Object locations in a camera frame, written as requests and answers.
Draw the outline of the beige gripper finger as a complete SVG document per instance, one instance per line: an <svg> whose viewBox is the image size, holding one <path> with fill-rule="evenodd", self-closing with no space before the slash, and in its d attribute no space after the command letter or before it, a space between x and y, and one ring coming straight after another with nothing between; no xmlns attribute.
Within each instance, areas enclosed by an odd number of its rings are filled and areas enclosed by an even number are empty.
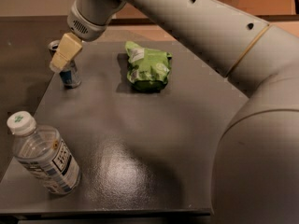
<svg viewBox="0 0 299 224"><path fill-rule="evenodd" d="M81 50L82 41L73 33L65 33L50 61L50 69L55 73L60 73Z"/></svg>

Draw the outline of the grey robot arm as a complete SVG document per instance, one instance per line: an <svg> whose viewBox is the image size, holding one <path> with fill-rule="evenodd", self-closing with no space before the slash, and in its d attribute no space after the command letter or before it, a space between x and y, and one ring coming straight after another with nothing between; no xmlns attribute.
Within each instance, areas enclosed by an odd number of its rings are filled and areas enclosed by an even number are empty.
<svg viewBox="0 0 299 224"><path fill-rule="evenodd" d="M248 98L218 144L215 224L299 224L299 38L217 0L76 0L50 62L62 71L131 4Z"/></svg>

